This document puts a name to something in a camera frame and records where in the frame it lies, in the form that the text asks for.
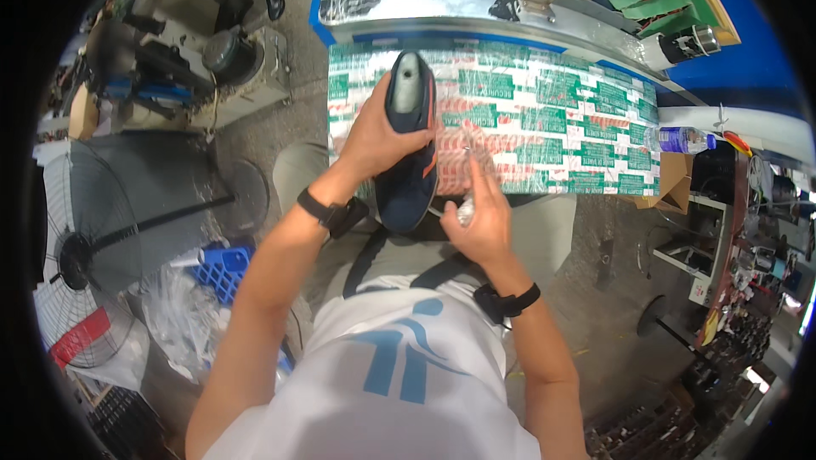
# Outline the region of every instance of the red and yellow tool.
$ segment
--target red and yellow tool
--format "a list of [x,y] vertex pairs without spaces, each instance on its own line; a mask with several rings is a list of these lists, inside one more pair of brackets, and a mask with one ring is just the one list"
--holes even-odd
[[749,158],[752,158],[754,152],[751,150],[751,147],[745,143],[745,140],[737,136],[735,133],[731,132],[730,130],[724,130],[722,132],[722,137],[734,147],[737,152],[741,154],[745,154]]

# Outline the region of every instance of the red label on fan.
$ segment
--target red label on fan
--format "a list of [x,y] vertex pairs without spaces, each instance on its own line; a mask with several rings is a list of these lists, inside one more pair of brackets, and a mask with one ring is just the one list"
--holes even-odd
[[78,353],[88,348],[98,337],[105,334],[110,329],[108,314],[103,308],[86,316],[82,322],[76,324],[70,331],[62,335],[62,338],[54,343],[48,353],[54,358],[60,368],[64,368],[70,363]]

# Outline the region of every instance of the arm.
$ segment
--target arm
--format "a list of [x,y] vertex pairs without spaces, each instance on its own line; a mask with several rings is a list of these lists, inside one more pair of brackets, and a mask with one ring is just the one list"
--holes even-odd
[[[363,105],[340,159],[309,186],[322,204],[346,203],[363,180],[433,139],[426,130],[405,135],[393,131],[384,110],[389,79],[386,74]],[[261,242],[238,288],[229,328],[190,418],[187,458],[203,457],[244,410],[271,401],[287,313],[326,234],[295,204]]]
[[[470,158],[475,214],[463,228],[456,205],[445,203],[442,227],[470,260],[484,269],[499,295],[521,295],[533,281],[511,250],[510,206],[496,180]],[[578,372],[543,299],[513,318],[513,339],[527,380],[525,427],[547,460],[584,460],[584,423]]]

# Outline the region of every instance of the blue plastic crate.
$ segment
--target blue plastic crate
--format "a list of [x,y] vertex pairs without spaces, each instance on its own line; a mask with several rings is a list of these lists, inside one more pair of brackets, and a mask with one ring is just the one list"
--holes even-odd
[[235,292],[250,265],[255,248],[238,246],[204,250],[204,262],[190,268],[201,285],[211,286],[215,296],[225,306],[232,306]]

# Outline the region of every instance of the black wrist device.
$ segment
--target black wrist device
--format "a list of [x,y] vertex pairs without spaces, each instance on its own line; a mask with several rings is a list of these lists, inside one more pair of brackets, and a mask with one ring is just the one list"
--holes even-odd
[[490,284],[480,287],[473,293],[476,304],[496,325],[502,325],[505,318],[519,316],[539,297],[541,297],[541,291],[536,283],[533,283],[528,291],[518,296],[501,297]]
[[368,205],[357,197],[344,206],[324,206],[309,194],[309,188],[302,190],[298,196],[298,203],[320,222],[321,227],[329,230],[332,239],[339,239],[355,224],[368,215]]

